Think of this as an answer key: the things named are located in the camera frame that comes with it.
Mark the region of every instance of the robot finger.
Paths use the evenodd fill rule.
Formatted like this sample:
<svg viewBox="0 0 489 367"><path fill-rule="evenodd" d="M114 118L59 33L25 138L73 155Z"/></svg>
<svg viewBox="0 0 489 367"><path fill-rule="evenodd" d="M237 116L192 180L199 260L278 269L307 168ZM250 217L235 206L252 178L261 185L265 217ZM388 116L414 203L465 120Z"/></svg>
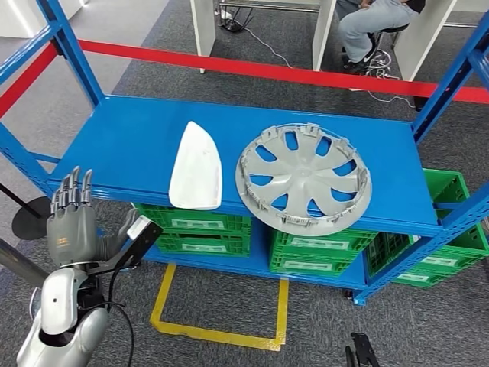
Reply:
<svg viewBox="0 0 489 367"><path fill-rule="evenodd" d="M57 205L59 209L63 209L68 206L68 189L69 187L69 175L67 174L63 179L60 186L60 196L57 198Z"/></svg>
<svg viewBox="0 0 489 367"><path fill-rule="evenodd" d="M51 200L51 213L54 214L57 210L57 196L60 195L60 190L57 189L53 194L53 198Z"/></svg>
<svg viewBox="0 0 489 367"><path fill-rule="evenodd" d="M92 204L92 174L94 171L88 170L82 183L82 203L91 206Z"/></svg>
<svg viewBox="0 0 489 367"><path fill-rule="evenodd" d="M79 175L79 166L73 168L73 171L69 175L69 186L68 188L68 200L69 204L79 205L80 195L78 177Z"/></svg>

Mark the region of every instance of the black cable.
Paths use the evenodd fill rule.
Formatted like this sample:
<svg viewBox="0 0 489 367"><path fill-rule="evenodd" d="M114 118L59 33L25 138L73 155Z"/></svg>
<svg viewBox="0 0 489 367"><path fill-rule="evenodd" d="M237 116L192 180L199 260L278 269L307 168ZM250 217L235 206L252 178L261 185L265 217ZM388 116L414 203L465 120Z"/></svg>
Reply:
<svg viewBox="0 0 489 367"><path fill-rule="evenodd" d="M238 32L241 32L241 31L244 30L247 25L250 24L250 22L251 20L253 20L253 17L250 18L251 13L253 13L253 8L251 8L248 12L248 14L246 16L246 19L245 19L245 22L243 22L241 24L241 22L237 21L236 16L238 15L238 13L239 13L240 10L241 10L241 7L238 7L238 10L234 13L234 15L233 15L233 17L232 19L228 19L226 17L227 14L228 14L227 6L225 6L224 7L224 19L223 19L223 24L222 25L222 27L223 27L224 29L226 29L227 31L230 31L230 32L232 32L232 33L238 33ZM221 10L221 13L219 14L219 16L222 20L222 18L223 18L222 17L222 10Z"/></svg>
<svg viewBox="0 0 489 367"><path fill-rule="evenodd" d="M120 268L114 270L114 273L112 273L112 277L110 278L110 283L109 283L109 303L107 303L107 312L110 312L110 306L112 304L112 294L114 291L114 282L115 282L115 277L120 270Z"/></svg>
<svg viewBox="0 0 489 367"><path fill-rule="evenodd" d="M133 354L134 353L134 330L133 330L133 324L131 323L131 320L129 319L129 316L124 310L124 308L119 306L119 304L116 304L115 302L112 303L112 305L116 309L118 310L124 316L125 319L126 319L126 322L128 323L128 326L129 326L129 331L131 332L131 351L129 352L129 359L128 360L128 367L131 367L131 364L133 361Z"/></svg>
<svg viewBox="0 0 489 367"><path fill-rule="evenodd" d="M125 304L118 304L117 302L111 302L111 301L105 301L105 302L101 302L100 304L96 304L94 306L88 307L88 308L82 308L82 310L83 311L88 311L88 310L93 310L94 308L103 306L106 304L107 305L107 310L109 309L109 306L112 306L113 308L119 311L120 313L122 314L124 319L126 321L128 326L129 326L129 331L131 332L131 351L129 352L129 359L128 360L128 367L131 367L131 364L133 362L133 355L134 354L134 330L133 329L133 324L131 322L129 319L129 316L124 310L124 308L126 306Z"/></svg>

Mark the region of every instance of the table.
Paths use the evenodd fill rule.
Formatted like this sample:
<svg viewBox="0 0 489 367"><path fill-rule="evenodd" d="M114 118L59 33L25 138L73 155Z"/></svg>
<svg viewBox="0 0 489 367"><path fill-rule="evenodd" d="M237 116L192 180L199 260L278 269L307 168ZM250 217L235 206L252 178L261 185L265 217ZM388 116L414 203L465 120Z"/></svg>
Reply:
<svg viewBox="0 0 489 367"><path fill-rule="evenodd" d="M301 8L317 6L318 19L312 38L312 69L319 71L334 14L337 0L226 0L235 6L252 8ZM197 53L210 56L216 39L214 0L190 0ZM452 11L485 12L489 0L426 0L426 6L407 30L401 32L394 48L401 78L412 81Z"/></svg>
<svg viewBox="0 0 489 367"><path fill-rule="evenodd" d="M314 37L312 38L312 69L319 71L326 41L331 26L334 7L337 0L239 0L227 1L241 6L250 6L253 8L303 8L318 12ZM214 0L190 0L192 6L192 17L194 23L197 54L199 56L210 56L212 47L216 40L216 28L214 24L214 2Z"/></svg>
<svg viewBox="0 0 489 367"><path fill-rule="evenodd" d="M399 34L394 52L404 80L412 81L452 11L486 12L489 0L426 0L421 14Z"/></svg>

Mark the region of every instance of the white desk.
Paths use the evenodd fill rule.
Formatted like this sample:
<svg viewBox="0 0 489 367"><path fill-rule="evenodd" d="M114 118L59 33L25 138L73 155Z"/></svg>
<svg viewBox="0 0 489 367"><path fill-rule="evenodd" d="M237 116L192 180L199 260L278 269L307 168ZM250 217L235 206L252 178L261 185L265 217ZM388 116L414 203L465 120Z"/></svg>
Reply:
<svg viewBox="0 0 489 367"><path fill-rule="evenodd" d="M489 0L426 0L421 14L399 34L394 47L401 75L414 80L452 11L488 9Z"/></svg>
<svg viewBox="0 0 489 367"><path fill-rule="evenodd" d="M312 69L321 67L337 0L260 0L269 3L318 5L319 13L312 39ZM213 0L190 0L197 53L210 56L216 39ZM453 10L480 11L489 9L489 0L426 0L421 14L401 32L394 48L404 80L414 80L428 52Z"/></svg>
<svg viewBox="0 0 489 367"><path fill-rule="evenodd" d="M262 0L261 2L318 5L319 13L312 39L312 58L312 69L319 70L337 0ZM197 53L200 56L210 56L216 40L214 0L190 0L190 5Z"/></svg>

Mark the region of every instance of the yellow tape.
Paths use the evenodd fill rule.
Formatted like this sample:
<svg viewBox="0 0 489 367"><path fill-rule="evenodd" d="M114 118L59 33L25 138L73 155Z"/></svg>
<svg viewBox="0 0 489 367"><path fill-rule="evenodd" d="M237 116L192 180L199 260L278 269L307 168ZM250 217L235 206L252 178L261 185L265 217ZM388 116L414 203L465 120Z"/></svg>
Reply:
<svg viewBox="0 0 489 367"><path fill-rule="evenodd" d="M235 346L248 346L251 348L279 351L285 344L285 334L288 324L288 280L281 279L278 287L278 305L277 308L277 328L275 339L260 338L224 331L202 329L195 326L179 325L161 321L161 313L165 305L170 286L176 269L175 264L168 264L163 275L161 285L151 313L149 321L160 333L170 335L184 335L193 339L208 340L211 342L232 344Z"/></svg>
<svg viewBox="0 0 489 367"><path fill-rule="evenodd" d="M288 305L289 297L289 281L280 279L278 284L278 305L277 307L277 330L275 338L280 344L285 344L285 334L288 329Z"/></svg>
<svg viewBox="0 0 489 367"><path fill-rule="evenodd" d="M156 301L155 301L155 306L151 313L151 317L149 317L149 322L156 329L158 324L160 322L160 317L161 317L163 308L167 301L167 296L170 291L170 286L171 285L173 275L175 273L176 268L177 265L175 264L168 264L167 265L165 274L163 274L163 280L160 286L160 291L158 292Z"/></svg>

